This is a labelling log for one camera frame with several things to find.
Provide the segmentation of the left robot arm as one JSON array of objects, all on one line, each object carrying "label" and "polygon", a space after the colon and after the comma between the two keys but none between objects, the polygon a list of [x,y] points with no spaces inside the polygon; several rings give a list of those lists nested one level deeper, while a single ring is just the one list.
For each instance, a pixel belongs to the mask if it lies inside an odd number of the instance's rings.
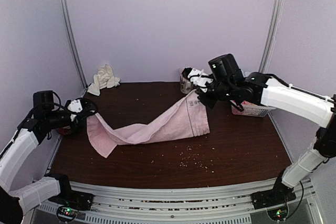
[{"label": "left robot arm", "polygon": [[56,96],[52,90],[34,93],[33,108],[1,151],[1,223],[21,223],[24,215],[46,200],[60,204],[57,212],[71,218],[76,217],[74,209],[89,210],[92,205],[93,195],[73,190],[64,174],[47,173],[40,180],[11,190],[27,157],[43,140],[50,139],[53,130],[78,132],[86,118],[98,112],[97,105],[89,99],[77,98],[62,105],[54,102]]}]

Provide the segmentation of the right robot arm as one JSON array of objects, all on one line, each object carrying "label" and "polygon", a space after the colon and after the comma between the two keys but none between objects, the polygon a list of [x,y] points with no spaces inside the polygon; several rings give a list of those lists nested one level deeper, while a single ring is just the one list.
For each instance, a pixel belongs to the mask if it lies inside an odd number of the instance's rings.
[{"label": "right robot arm", "polygon": [[213,108],[217,101],[229,101],[243,111],[242,103],[249,102],[293,113],[319,126],[313,146],[277,178],[269,192],[272,203],[281,203],[303,178],[335,157],[335,97],[294,87],[271,73],[252,72],[244,77],[232,54],[218,56],[208,64],[211,74],[195,68],[185,73],[205,106]]}]

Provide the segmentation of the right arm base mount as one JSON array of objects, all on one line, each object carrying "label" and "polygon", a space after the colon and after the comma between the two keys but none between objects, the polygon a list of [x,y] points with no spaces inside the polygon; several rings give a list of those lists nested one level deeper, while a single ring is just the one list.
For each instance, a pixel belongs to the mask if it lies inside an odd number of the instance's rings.
[{"label": "right arm base mount", "polygon": [[273,189],[251,194],[254,209],[266,209],[268,217],[273,221],[285,221],[289,215],[288,202],[295,199],[294,192],[286,194]]}]

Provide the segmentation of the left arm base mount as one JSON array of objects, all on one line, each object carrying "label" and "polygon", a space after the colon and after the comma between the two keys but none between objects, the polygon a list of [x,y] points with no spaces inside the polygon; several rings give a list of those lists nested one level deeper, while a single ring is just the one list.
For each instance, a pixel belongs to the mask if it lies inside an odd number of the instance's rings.
[{"label": "left arm base mount", "polygon": [[70,195],[57,195],[48,201],[58,204],[56,217],[62,222],[74,221],[82,211],[91,209],[94,195],[73,190]]}]

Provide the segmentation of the pink towel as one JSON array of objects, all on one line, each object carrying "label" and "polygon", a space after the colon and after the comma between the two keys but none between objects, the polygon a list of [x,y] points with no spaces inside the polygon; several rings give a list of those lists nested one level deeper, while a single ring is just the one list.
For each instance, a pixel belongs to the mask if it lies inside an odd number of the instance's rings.
[{"label": "pink towel", "polygon": [[87,136],[99,155],[107,158],[118,145],[150,144],[181,140],[210,133],[206,107],[195,91],[177,101],[149,124],[111,128],[96,113],[87,118]]}]

